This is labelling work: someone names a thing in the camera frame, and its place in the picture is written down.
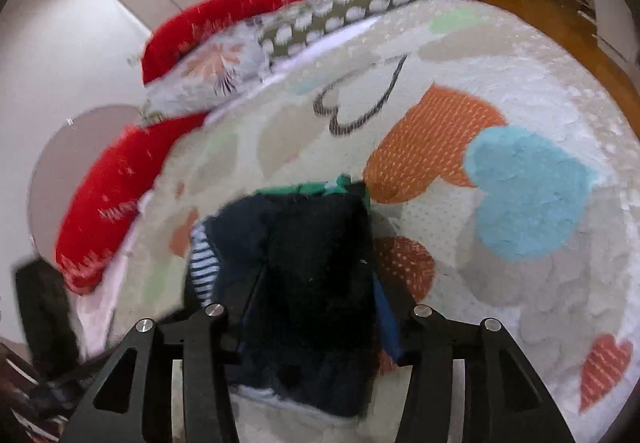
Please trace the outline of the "olive dotted bolster pillow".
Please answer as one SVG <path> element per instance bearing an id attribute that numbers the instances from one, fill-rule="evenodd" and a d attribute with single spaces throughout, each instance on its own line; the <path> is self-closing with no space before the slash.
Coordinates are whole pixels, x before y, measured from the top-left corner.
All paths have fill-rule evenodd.
<path id="1" fill-rule="evenodd" d="M 270 62 L 292 58 L 306 47 L 360 21 L 420 0 L 318 0 L 298 2 L 263 25 L 257 41 Z"/>

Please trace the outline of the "navy striped pants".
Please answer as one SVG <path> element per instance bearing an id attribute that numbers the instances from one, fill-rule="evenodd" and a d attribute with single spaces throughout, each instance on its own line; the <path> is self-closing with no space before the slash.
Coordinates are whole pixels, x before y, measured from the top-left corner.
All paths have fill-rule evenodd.
<path id="1" fill-rule="evenodd" d="M 369 197 L 331 182 L 262 189 L 196 221 L 184 304 L 229 315 L 239 393 L 337 418 L 360 416 L 378 372 Z"/>

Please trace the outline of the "heart patterned quilt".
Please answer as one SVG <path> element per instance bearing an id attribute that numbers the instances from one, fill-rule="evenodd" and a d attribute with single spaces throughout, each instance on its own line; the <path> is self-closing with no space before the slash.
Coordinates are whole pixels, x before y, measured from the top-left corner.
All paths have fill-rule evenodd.
<path id="1" fill-rule="evenodd" d="M 178 307 L 196 219 L 342 174 L 368 185 L 384 267 L 450 319 L 500 319 L 600 441 L 639 378 L 639 142 L 588 70 L 480 2 L 386 14 L 179 140 L 111 341 Z"/>

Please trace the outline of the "round headboard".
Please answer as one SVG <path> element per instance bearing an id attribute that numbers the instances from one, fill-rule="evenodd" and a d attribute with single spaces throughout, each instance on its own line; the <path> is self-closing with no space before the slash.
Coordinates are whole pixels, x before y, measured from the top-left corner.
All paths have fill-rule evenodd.
<path id="1" fill-rule="evenodd" d="M 93 108 L 67 120 L 43 148 L 29 181 L 27 219 L 35 252 L 54 262 L 58 228 L 93 163 L 139 118 L 134 105 Z"/>

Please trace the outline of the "floral grey pillow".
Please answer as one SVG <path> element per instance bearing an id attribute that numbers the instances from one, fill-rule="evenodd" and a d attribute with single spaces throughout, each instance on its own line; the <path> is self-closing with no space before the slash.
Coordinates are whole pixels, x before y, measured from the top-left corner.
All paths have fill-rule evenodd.
<path id="1" fill-rule="evenodd" d="M 262 83 L 267 58 L 258 44 L 262 27 L 247 20 L 207 38 L 168 73 L 146 87 L 141 107 L 145 125 L 209 112 Z"/>

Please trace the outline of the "red long pillow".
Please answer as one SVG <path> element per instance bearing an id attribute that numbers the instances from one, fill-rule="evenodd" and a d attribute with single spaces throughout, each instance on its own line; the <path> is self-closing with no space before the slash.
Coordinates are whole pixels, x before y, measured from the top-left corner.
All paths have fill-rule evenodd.
<path id="1" fill-rule="evenodd" d="M 171 148 L 206 116 L 129 126 L 96 159 L 70 200 L 54 245 L 55 265 L 72 293 L 87 295 L 101 283 Z"/>

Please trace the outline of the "white shelf unit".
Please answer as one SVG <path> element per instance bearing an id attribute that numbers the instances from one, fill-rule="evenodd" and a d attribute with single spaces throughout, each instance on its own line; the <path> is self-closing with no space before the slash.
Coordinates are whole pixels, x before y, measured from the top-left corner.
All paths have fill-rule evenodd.
<path id="1" fill-rule="evenodd" d="M 625 0 L 593 0 L 600 49 L 639 89 L 639 29 Z"/>

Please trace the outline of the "red pillow behind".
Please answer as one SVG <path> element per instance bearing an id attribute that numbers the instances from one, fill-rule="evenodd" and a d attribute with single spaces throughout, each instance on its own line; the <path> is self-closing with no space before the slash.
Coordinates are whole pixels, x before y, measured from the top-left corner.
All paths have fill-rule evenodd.
<path id="1" fill-rule="evenodd" d="M 141 58 L 143 85 L 166 75 L 208 37 L 232 25 L 305 0 L 205 0 L 155 29 Z"/>

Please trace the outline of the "pink bed sheet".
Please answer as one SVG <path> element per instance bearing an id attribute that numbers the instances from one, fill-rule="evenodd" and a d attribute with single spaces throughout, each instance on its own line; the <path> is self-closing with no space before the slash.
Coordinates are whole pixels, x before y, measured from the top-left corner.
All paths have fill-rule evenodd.
<path id="1" fill-rule="evenodd" d="M 138 201 L 139 215 L 106 267 L 101 283 L 89 295 L 73 298 L 74 330 L 81 361 L 91 359 L 106 349 L 108 332 L 132 257 L 132 247 L 138 236 L 139 223 L 153 194 L 153 191 L 148 191 Z"/>

